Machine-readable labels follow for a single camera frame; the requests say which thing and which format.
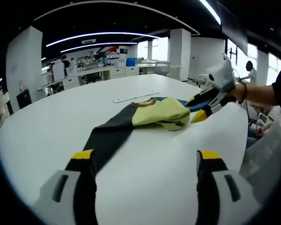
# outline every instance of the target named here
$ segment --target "black ceiling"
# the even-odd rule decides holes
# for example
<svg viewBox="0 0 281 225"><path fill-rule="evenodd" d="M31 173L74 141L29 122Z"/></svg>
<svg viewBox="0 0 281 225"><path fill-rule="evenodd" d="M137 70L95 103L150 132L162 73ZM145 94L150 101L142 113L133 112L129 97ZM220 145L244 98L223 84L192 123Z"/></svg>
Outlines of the black ceiling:
<svg viewBox="0 0 281 225"><path fill-rule="evenodd" d="M220 26L204 8L199 0L126 0L125 2L138 2L139 5L151 7L167 13L185 22L198 30L204 37L224 37ZM216 0L207 0L217 11ZM42 56L47 59L54 58L61 50L81 45L81 39L70 40L63 43L45 47L46 44L85 33L102 31L127 31L138 33L151 33L163 29L188 27L149 10L115 3L96 3L71 6L46 15L36 21L38 16L55 8L70 4L71 0L55 1L13 1L0 4L0 77L5 77L5 53L11 41L23 29L32 25L43 32ZM244 27L256 34L248 37L249 41L259 46L265 43L256 37L263 37L281 46L281 0L220 0L220 2L235 14ZM168 32L157 36L166 36ZM113 35L86 37L96 38L96 42L130 41L134 36Z"/></svg>

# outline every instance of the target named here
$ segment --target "blue fabric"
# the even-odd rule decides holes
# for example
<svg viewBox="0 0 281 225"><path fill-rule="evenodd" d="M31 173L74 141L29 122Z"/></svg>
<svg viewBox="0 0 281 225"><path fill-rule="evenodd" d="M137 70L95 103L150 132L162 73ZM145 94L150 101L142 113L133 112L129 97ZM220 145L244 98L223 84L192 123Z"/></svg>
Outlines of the blue fabric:
<svg viewBox="0 0 281 225"><path fill-rule="evenodd" d="M156 100L157 101L162 101L162 100L164 100L165 98L167 98L167 97L156 97ZM180 100L180 99L177 99L182 105L186 105L187 104L187 102L188 101L185 101L185 100ZM203 108L203 106L205 106L206 104L208 104L209 103L209 100L207 100L207 101L205 101L205 102L202 102L202 103L200 103L200 104L197 104L197 105L193 105L193 106L189 106L189 107L187 107L187 108L189 108L189 110L191 111L191 112L195 112L195 111L199 111L200 109L202 109Z"/></svg>

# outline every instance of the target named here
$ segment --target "white pillar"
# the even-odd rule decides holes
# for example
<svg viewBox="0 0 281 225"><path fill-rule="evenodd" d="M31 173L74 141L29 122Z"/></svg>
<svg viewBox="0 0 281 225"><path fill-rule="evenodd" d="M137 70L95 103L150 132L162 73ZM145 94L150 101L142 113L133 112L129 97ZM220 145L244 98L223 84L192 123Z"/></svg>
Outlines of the white pillar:
<svg viewBox="0 0 281 225"><path fill-rule="evenodd" d="M148 41L148 60L152 60L152 43L153 41Z"/></svg>
<svg viewBox="0 0 281 225"><path fill-rule="evenodd" d="M268 54L258 50L257 80L256 80L256 84L258 86L266 85L267 73L268 73Z"/></svg>
<svg viewBox="0 0 281 225"><path fill-rule="evenodd" d="M184 29L170 31L170 64L181 67L180 80L187 81L191 56L191 34Z"/></svg>
<svg viewBox="0 0 281 225"><path fill-rule="evenodd" d="M42 32L30 26L8 45L6 82L14 112L20 109L16 98L21 93L20 81L22 81L23 87L29 90L32 102L39 99L37 89L42 74L42 36Z"/></svg>

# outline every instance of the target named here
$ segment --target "white cabinet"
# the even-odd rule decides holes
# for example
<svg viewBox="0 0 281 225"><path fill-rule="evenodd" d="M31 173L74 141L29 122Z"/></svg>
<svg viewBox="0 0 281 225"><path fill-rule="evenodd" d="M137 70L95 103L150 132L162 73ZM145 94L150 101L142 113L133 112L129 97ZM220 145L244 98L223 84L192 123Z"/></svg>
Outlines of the white cabinet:
<svg viewBox="0 0 281 225"><path fill-rule="evenodd" d="M64 90L80 86L79 78L77 76L66 78L62 83L64 85Z"/></svg>
<svg viewBox="0 0 281 225"><path fill-rule="evenodd" d="M137 76L139 74L138 67L126 67L126 76Z"/></svg>
<svg viewBox="0 0 281 225"><path fill-rule="evenodd" d="M115 68L110 70L111 79L125 77L125 68Z"/></svg>

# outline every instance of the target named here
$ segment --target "person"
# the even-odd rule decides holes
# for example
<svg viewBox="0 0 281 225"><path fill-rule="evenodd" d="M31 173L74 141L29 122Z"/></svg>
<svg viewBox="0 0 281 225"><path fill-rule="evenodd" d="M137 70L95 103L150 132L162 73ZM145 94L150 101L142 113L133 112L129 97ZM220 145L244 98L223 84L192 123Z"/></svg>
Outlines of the person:
<svg viewBox="0 0 281 225"><path fill-rule="evenodd" d="M253 86L246 83L240 83L237 84L228 95L234 96L240 101L247 99L252 102L266 105L279 105L281 107L281 71L276 82L272 85ZM281 170L279 183L273 190L273 194L269 196L262 211L258 214L256 221L260 222L261 220L262 222L266 222L267 220L275 221L277 219L281 219Z"/></svg>
<svg viewBox="0 0 281 225"><path fill-rule="evenodd" d="M246 149L251 147L253 144L255 144L260 138L262 138L266 133L266 131L272 126L272 123L269 123L263 127L259 127L257 130L255 130L252 127L249 127L248 129L248 137L247 137L247 145Z"/></svg>
<svg viewBox="0 0 281 225"><path fill-rule="evenodd" d="M248 61L245 68L250 73L246 77L239 78L239 81L243 81L245 79L250 79L250 84L256 85L257 71L254 69L253 63L251 61Z"/></svg>
<svg viewBox="0 0 281 225"><path fill-rule="evenodd" d="M77 63L76 63L76 60L74 60L74 58L71 58L71 64L70 66L73 67L75 66Z"/></svg>
<svg viewBox="0 0 281 225"><path fill-rule="evenodd" d="M66 60L66 56L63 55L62 58L61 58L61 61L64 63L65 65L65 68L68 68L70 66L70 62L68 60Z"/></svg>

